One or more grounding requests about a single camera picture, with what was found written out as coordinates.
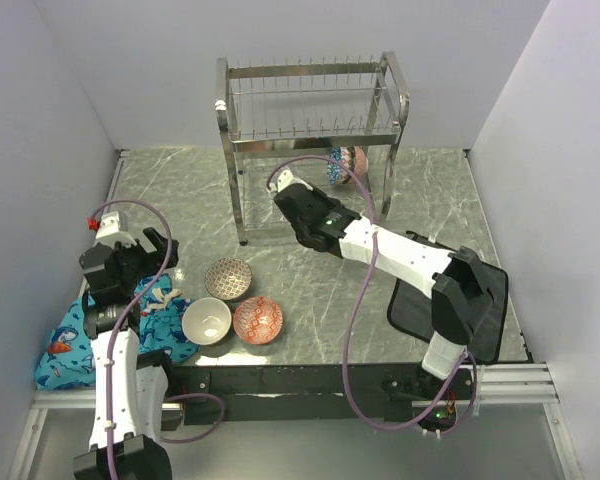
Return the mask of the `blue triangle pattern bowl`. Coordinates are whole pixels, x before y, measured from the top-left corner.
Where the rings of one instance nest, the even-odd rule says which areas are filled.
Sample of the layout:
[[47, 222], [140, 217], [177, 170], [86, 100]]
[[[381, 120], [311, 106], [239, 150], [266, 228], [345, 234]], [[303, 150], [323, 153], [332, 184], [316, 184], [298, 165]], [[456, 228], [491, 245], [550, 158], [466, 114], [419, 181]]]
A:
[[349, 182], [348, 170], [352, 166], [352, 154], [349, 148], [334, 147], [331, 149], [327, 165], [327, 179], [330, 185], [341, 185]]

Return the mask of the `black white leaf bowl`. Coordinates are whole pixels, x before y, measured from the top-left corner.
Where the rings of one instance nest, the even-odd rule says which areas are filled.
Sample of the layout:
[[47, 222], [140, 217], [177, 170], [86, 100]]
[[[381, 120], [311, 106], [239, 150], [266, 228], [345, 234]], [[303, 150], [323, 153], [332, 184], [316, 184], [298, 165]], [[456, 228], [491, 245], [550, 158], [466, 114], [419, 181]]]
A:
[[368, 171], [368, 159], [364, 150], [359, 147], [348, 147], [348, 167], [359, 178], [362, 179]]

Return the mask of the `steel two-tier dish rack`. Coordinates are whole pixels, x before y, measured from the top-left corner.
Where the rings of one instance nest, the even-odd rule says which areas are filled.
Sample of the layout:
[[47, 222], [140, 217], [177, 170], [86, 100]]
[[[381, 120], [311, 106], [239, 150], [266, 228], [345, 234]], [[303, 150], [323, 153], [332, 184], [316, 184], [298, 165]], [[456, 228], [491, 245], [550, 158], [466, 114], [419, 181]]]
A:
[[271, 170], [288, 159], [307, 181], [363, 208], [355, 190], [329, 182], [323, 160], [338, 147], [367, 156], [362, 180], [377, 218], [387, 219], [410, 107], [394, 52], [246, 66], [220, 57], [215, 74], [215, 116], [240, 245], [291, 234], [266, 190]]

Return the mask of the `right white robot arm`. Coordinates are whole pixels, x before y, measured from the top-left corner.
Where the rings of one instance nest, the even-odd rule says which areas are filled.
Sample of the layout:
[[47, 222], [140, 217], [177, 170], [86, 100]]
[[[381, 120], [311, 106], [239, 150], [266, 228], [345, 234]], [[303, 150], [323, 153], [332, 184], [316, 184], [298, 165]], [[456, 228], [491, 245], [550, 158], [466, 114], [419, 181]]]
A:
[[428, 246], [393, 233], [301, 180], [273, 191], [298, 243], [374, 265], [431, 301], [433, 335], [418, 386], [429, 398], [442, 397], [453, 386], [452, 370], [495, 304], [492, 278], [476, 252]]

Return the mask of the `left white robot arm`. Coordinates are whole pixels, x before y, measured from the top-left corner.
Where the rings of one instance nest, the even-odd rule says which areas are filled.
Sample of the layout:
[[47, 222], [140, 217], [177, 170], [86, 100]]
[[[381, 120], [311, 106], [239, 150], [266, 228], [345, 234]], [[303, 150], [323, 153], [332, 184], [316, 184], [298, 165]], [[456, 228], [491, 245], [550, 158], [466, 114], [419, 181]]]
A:
[[87, 453], [73, 460], [77, 479], [169, 479], [172, 468], [160, 443], [162, 402], [173, 399], [180, 378], [162, 350], [142, 354], [141, 279], [157, 280], [177, 264], [177, 244], [153, 228], [143, 231], [146, 251], [119, 227], [102, 226], [79, 264], [84, 331], [93, 354], [96, 406]]

